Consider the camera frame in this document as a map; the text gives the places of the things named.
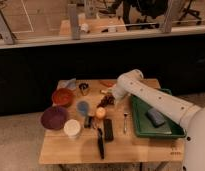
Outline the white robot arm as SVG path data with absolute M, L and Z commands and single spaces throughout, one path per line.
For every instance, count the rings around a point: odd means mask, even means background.
M 180 125 L 187 133 L 182 170 L 205 171 L 205 107 L 151 88 L 143 79 L 138 69 L 121 74 L 112 87 L 114 98 L 135 95 Z

